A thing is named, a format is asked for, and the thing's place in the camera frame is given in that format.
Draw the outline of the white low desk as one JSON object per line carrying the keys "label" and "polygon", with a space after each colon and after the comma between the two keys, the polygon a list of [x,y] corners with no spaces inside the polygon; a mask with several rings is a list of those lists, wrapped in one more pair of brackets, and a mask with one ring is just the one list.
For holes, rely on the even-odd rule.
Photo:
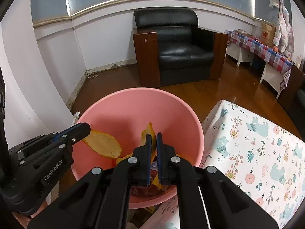
{"label": "white low desk", "polygon": [[281,81],[283,81],[283,75],[272,67],[272,65],[264,62],[264,60],[256,54],[251,53],[232,42],[228,43],[226,57],[235,59],[237,61],[237,66],[248,66],[250,71],[258,76],[260,83],[266,84],[274,90],[274,93],[277,93],[276,99],[280,97],[280,84]]}

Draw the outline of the large orange peel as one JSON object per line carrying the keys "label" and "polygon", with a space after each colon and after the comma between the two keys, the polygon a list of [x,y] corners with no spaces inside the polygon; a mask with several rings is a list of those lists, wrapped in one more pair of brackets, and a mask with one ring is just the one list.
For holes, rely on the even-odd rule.
{"label": "large orange peel", "polygon": [[90,134],[82,141],[103,157],[117,159],[122,152],[117,139],[104,132],[91,130]]}

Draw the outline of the plaid checkered tablecloth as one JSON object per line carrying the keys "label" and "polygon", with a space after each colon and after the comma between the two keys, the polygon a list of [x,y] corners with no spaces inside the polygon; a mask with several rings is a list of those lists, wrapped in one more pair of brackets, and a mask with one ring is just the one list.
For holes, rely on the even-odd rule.
{"label": "plaid checkered tablecloth", "polygon": [[236,59],[237,65],[240,65],[241,62],[252,64],[254,56],[258,56],[265,63],[260,82],[265,80],[278,92],[278,95],[287,88],[292,62],[269,46],[248,36],[240,35],[235,31],[225,33],[228,35],[226,55]]}

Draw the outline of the brown paper bag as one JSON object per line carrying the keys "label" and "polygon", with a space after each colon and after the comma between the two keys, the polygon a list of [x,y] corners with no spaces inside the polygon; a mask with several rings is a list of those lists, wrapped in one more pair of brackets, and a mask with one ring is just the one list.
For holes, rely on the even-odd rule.
{"label": "brown paper bag", "polygon": [[266,23],[261,23],[261,36],[260,42],[266,46],[273,47],[273,39],[275,36],[275,27]]}

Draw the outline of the orange fruit on desk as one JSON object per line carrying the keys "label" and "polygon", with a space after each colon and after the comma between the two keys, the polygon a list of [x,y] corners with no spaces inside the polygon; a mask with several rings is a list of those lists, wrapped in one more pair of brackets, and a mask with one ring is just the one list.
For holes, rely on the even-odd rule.
{"label": "orange fruit on desk", "polygon": [[272,49],[273,49],[275,52],[278,52],[278,51],[279,51],[278,48],[277,48],[276,46],[274,46]]}

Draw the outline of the pink plastic trash bin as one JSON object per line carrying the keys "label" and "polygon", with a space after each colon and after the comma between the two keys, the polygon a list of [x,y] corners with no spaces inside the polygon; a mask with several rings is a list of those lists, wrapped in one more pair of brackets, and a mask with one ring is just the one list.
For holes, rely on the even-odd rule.
{"label": "pink plastic trash bin", "polygon": [[[129,88],[112,93],[88,108],[78,121],[88,123],[92,130],[107,133],[117,139],[121,156],[131,154],[140,146],[141,132],[152,123],[154,132],[162,133],[163,142],[175,152],[199,166],[204,152],[201,123],[191,107],[179,97],[155,88]],[[101,156],[83,141],[73,146],[71,166],[76,180],[94,167],[103,170],[116,166],[115,160]],[[130,195],[130,209],[151,207],[177,194],[171,186],[160,195],[139,197]]]}

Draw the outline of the hanging floral padded jacket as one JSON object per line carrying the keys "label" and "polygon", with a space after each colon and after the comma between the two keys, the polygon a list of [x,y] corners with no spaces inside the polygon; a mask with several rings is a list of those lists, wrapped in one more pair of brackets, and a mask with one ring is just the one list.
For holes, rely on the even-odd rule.
{"label": "hanging floral padded jacket", "polygon": [[280,53],[291,60],[294,52],[294,34],[290,24],[290,14],[284,5],[284,0],[270,0],[269,7],[279,9],[272,43]]}

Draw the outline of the floral bear tablecloth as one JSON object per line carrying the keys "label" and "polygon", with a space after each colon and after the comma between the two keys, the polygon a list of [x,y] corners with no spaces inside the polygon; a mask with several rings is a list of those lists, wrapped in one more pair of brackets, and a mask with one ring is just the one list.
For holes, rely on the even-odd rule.
{"label": "floral bear tablecloth", "polygon": [[201,168],[215,166],[287,228],[304,200],[304,142],[241,106],[220,100],[202,124]]}

